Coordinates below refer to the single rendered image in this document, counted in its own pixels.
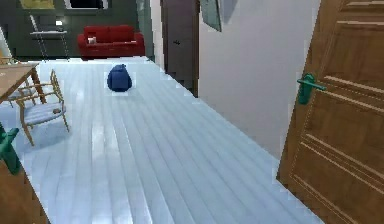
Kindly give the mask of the dark brown room door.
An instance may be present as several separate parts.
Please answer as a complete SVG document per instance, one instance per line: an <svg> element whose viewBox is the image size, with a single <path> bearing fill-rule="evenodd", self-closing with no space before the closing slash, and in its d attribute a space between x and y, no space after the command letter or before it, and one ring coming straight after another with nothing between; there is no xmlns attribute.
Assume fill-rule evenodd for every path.
<svg viewBox="0 0 384 224"><path fill-rule="evenodd" d="M198 96L198 1L161 0L165 70Z"/></svg>

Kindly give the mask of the grey metal side table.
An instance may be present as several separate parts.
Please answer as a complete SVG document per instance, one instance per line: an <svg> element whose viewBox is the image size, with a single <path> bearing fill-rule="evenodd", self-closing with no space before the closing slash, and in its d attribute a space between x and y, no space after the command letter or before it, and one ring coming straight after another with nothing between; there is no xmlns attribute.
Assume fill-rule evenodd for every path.
<svg viewBox="0 0 384 224"><path fill-rule="evenodd" d="M43 60L44 61L48 60L48 53L47 53L47 48L45 46L45 40L53 39L53 38L59 38L61 40L61 43L64 49L65 58L69 59L69 51L68 51L68 46L65 38L67 31L62 27L62 21L61 20L55 21L54 30L39 30L34 16L30 14L29 18L31 20L31 24L33 28L31 35L36 37L38 40L38 44L39 44L39 48L40 48L40 52L43 57Z"/></svg>

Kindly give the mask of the white framed window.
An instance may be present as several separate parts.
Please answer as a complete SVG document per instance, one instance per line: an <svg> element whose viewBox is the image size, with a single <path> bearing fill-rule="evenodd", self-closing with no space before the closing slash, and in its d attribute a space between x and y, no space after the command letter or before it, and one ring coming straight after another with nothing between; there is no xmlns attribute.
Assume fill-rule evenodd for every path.
<svg viewBox="0 0 384 224"><path fill-rule="evenodd" d="M108 0L64 0L67 9L107 9Z"/></svg>

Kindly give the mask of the yellow framed wall picture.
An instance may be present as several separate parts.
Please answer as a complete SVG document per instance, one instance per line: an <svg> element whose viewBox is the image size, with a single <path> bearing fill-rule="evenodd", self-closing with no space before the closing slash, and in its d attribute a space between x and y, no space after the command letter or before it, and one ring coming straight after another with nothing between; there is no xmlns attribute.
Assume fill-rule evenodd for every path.
<svg viewBox="0 0 384 224"><path fill-rule="evenodd" d="M53 0L19 0L24 9L54 9Z"/></svg>

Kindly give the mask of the wooden chair with grey seat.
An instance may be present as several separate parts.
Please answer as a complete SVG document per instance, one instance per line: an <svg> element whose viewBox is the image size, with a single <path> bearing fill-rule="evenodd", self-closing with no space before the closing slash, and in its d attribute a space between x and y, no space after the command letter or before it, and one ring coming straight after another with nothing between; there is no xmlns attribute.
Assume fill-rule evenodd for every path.
<svg viewBox="0 0 384 224"><path fill-rule="evenodd" d="M7 101L10 103L10 105L13 105L13 101L23 97L34 96L35 93L36 89L29 84L28 80L26 80L17 90L8 96Z"/></svg>
<svg viewBox="0 0 384 224"><path fill-rule="evenodd" d="M23 131L29 140L29 143L34 146L34 141L29 129L33 128L36 125L50 122L59 117L63 118L64 125L67 131L70 131L67 119L65 116L66 106L65 101L60 89L59 81L57 79L56 71L51 70L50 82L42 83L42 86L51 86L52 91L48 93L43 93L43 96L54 95L58 101L54 103L34 103L32 106L26 106L25 102L27 100L35 100L39 98L38 94L31 97L23 97L16 100L16 103L19 106L19 116L21 126Z"/></svg>

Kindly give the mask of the red sofa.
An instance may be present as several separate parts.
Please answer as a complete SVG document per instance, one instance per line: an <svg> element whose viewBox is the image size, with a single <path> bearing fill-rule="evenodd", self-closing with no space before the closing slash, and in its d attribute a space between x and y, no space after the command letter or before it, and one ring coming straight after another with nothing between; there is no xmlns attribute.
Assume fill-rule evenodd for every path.
<svg viewBox="0 0 384 224"><path fill-rule="evenodd" d="M91 37L96 37L95 44L88 44ZM129 25L85 26L77 44L84 60L145 55L143 34Z"/></svg>

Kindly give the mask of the grey framed wall picture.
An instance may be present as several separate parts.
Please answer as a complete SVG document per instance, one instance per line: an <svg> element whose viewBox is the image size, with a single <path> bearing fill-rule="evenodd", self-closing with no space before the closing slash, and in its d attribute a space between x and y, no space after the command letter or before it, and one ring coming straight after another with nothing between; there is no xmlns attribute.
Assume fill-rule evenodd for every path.
<svg viewBox="0 0 384 224"><path fill-rule="evenodd" d="M203 22L214 30L221 32L219 0L200 0Z"/></svg>

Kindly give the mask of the brown wooden room door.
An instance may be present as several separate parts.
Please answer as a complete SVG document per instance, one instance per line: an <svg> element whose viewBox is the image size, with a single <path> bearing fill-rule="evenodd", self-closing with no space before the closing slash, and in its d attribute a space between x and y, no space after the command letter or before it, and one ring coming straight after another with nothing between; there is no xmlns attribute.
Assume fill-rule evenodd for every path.
<svg viewBox="0 0 384 224"><path fill-rule="evenodd" d="M278 181L324 224L384 224L384 0L320 0Z"/></svg>
<svg viewBox="0 0 384 224"><path fill-rule="evenodd" d="M0 162L0 224L51 224L23 168L12 175Z"/></svg>

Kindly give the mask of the brown wooden table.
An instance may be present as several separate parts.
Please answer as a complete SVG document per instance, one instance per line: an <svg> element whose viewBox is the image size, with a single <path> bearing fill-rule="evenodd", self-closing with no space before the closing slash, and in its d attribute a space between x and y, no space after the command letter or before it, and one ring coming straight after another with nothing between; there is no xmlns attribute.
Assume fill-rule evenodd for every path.
<svg viewBox="0 0 384 224"><path fill-rule="evenodd" d="M36 69L37 66L38 63L0 65L0 103L7 100L9 95L17 90L28 78L32 79L40 101L46 103Z"/></svg>

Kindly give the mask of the blue bean bag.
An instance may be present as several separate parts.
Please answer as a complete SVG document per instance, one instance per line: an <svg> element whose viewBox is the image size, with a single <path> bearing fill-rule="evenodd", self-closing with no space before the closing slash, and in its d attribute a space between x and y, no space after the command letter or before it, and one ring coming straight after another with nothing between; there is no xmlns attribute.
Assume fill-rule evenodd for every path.
<svg viewBox="0 0 384 224"><path fill-rule="evenodd" d="M124 64L111 69L107 77L107 86L114 92L125 92L132 87L132 79Z"/></svg>

